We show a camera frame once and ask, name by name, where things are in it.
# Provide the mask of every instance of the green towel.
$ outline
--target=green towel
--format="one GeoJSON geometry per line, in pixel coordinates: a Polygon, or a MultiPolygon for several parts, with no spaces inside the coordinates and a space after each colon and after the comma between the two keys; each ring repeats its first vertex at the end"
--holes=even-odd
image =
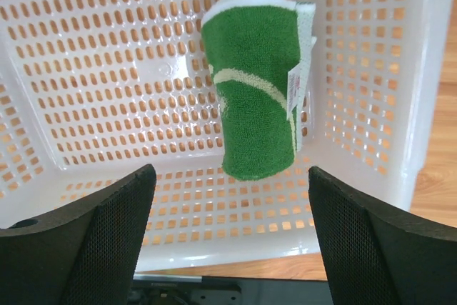
{"type": "Polygon", "coordinates": [[[286,115],[288,72],[300,63],[302,104],[315,8],[292,0],[220,0],[203,18],[224,132],[222,168],[238,180],[283,171],[301,147],[301,106],[286,115]]]}

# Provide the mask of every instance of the green fabric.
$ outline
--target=green fabric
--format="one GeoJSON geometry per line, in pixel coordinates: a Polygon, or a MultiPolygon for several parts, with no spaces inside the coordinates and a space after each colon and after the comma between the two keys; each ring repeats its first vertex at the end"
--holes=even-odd
{"type": "MultiPolygon", "coordinates": [[[[224,69],[235,69],[272,83],[287,99],[288,72],[300,61],[295,11],[275,6],[233,8],[215,15],[201,33],[213,80],[224,69]]],[[[238,180],[257,180],[290,167],[296,133],[282,105],[242,82],[215,84],[224,103],[223,170],[238,180]]],[[[295,127],[300,125],[296,109],[292,117],[295,127]]]]}

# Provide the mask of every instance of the screw hole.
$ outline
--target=screw hole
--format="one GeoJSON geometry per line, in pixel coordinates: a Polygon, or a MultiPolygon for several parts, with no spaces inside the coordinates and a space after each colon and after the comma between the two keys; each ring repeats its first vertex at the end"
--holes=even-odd
{"type": "Polygon", "coordinates": [[[10,229],[17,229],[17,228],[26,228],[28,226],[32,226],[38,223],[36,219],[24,219],[23,221],[18,221],[16,224],[10,227],[10,229]]]}

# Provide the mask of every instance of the wood surface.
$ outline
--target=wood surface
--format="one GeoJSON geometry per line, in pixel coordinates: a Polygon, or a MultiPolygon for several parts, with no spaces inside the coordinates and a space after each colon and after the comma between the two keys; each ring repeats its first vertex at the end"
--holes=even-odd
{"type": "MultiPolygon", "coordinates": [[[[453,3],[427,161],[418,175],[411,212],[457,227],[457,0],[453,3]]],[[[320,254],[154,273],[326,279],[320,254]]]]}

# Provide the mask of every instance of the folded green towel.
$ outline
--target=folded green towel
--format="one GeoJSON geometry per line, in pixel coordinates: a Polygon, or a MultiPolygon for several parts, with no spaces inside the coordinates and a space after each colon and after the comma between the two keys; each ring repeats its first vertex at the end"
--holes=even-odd
{"type": "Polygon", "coordinates": [[[238,180],[283,171],[301,147],[301,106],[286,115],[288,72],[300,64],[302,104],[315,9],[292,0],[220,0],[203,18],[224,131],[222,167],[238,180]]]}

